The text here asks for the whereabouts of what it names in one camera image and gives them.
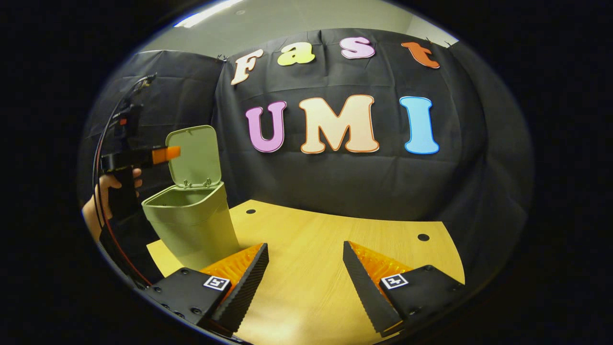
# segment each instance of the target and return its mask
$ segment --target green trash can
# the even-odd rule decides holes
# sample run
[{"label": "green trash can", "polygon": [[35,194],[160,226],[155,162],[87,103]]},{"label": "green trash can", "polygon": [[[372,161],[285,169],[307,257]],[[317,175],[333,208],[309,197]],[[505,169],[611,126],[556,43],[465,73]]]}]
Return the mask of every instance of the green trash can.
[{"label": "green trash can", "polygon": [[175,185],[142,202],[159,238],[185,267],[200,270],[238,252],[230,218],[217,135],[211,126],[174,131],[167,146],[180,146],[169,161]]}]

